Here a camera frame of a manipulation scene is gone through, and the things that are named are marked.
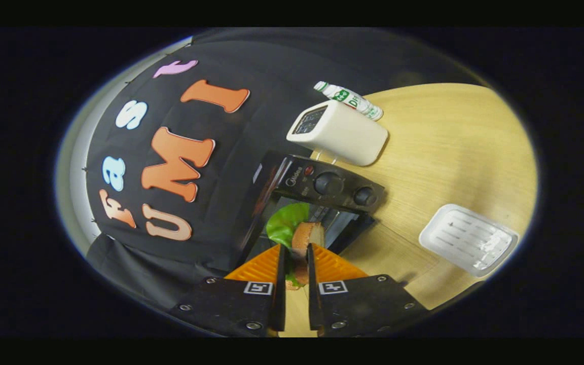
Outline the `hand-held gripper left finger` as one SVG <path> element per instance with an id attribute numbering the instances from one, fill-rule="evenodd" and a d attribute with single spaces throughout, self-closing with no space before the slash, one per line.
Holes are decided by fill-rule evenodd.
<path id="1" fill-rule="evenodd" d="M 170 314 L 217 337 L 277 337 L 285 328 L 285 271 L 286 247 L 278 244 L 225 277 L 202 279 Z"/>

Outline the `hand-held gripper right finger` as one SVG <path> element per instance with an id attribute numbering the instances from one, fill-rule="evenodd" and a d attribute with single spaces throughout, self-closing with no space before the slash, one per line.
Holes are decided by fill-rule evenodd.
<path id="1" fill-rule="evenodd" d="M 315 243 L 307 260 L 310 328 L 318 337 L 393 337 L 429 316 L 389 275 L 368 275 Z"/>

